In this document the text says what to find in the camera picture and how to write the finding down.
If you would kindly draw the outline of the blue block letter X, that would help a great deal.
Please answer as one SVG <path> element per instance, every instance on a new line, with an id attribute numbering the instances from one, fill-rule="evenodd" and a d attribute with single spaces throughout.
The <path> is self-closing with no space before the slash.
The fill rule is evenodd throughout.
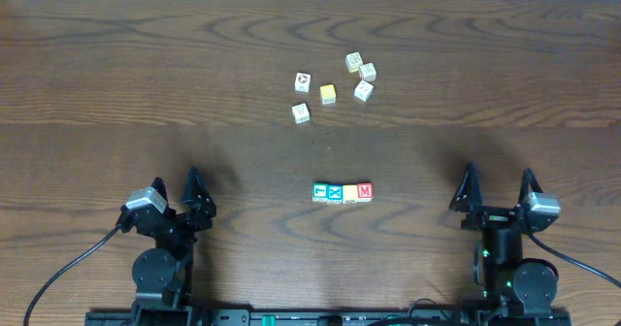
<path id="1" fill-rule="evenodd" d="M 329 184 L 327 186 L 327 202 L 341 204 L 343 202 L 343 186 L 341 184 Z"/>

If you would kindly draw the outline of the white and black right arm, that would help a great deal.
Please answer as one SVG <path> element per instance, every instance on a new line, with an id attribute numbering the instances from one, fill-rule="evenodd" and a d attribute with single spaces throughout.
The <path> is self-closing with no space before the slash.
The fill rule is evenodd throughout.
<path id="1" fill-rule="evenodd" d="M 546 260 L 524 257 L 522 237 L 543 231 L 558 219 L 558 197 L 544 193 L 527 169 L 516 205 L 486 205 L 478 171 L 469 163 L 449 208 L 465 215 L 463 230 L 481 233 L 474 255 L 474 281 L 484 288 L 490 304 L 505 317 L 550 317 L 559 273 Z"/>

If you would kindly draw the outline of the plain yellow wooden block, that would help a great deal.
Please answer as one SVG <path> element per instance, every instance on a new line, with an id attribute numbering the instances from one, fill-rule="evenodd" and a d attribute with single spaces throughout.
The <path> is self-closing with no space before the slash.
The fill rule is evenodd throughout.
<path id="1" fill-rule="evenodd" d="M 356 184 L 346 184 L 343 186 L 344 204 L 357 203 L 358 199 L 358 186 Z"/>

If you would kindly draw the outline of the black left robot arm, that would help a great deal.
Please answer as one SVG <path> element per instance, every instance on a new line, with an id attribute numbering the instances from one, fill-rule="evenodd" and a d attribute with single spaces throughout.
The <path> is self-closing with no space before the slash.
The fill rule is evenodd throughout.
<path id="1" fill-rule="evenodd" d="M 216 205 L 194 167 L 180 202 L 185 212 L 170 207 L 165 183 L 156 178 L 151 186 L 132 192 L 120 208 L 116 224 L 121 232 L 135 230 L 155 241 L 132 268 L 136 303 L 142 309 L 176 310 L 189 298 L 196 234 L 211 229 L 216 217 Z"/>

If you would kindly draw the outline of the red block letter M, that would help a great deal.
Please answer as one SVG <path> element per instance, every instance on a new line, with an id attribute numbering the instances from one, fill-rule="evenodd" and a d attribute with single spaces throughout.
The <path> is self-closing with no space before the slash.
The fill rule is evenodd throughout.
<path id="1" fill-rule="evenodd" d="M 357 184 L 357 201 L 360 203 L 371 202 L 374 198 L 374 186 L 370 182 Z"/>

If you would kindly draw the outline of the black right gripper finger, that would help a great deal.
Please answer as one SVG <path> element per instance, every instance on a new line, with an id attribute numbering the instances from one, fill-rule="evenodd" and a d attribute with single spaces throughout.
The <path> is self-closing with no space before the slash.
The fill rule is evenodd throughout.
<path id="1" fill-rule="evenodd" d="M 530 168 L 527 168 L 522 174 L 518 203 L 526 203 L 529 194 L 532 192 L 542 193 L 542 189 L 535 177 L 534 172 Z"/>
<path id="2" fill-rule="evenodd" d="M 469 163 L 448 208 L 455 212 L 479 212 L 482 203 L 478 171 L 474 163 Z"/>

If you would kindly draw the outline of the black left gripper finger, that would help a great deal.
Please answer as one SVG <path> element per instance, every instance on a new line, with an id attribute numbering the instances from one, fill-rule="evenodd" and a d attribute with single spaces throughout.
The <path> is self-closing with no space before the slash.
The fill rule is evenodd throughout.
<path id="1" fill-rule="evenodd" d="M 191 167 L 188 171 L 180 202 L 194 210 L 213 209 L 212 197 L 195 167 Z"/>
<path id="2" fill-rule="evenodd" d="M 166 186 L 162 178 L 156 177 L 152 182 L 151 187 L 153 187 L 165 201 L 168 200 Z"/>

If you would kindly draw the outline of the green block letter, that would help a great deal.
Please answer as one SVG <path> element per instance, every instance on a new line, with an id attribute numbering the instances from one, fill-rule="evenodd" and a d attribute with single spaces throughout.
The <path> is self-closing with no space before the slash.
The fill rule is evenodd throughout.
<path id="1" fill-rule="evenodd" d="M 323 182 L 315 182 L 312 185 L 312 200 L 314 202 L 325 203 L 327 201 L 328 184 Z"/>

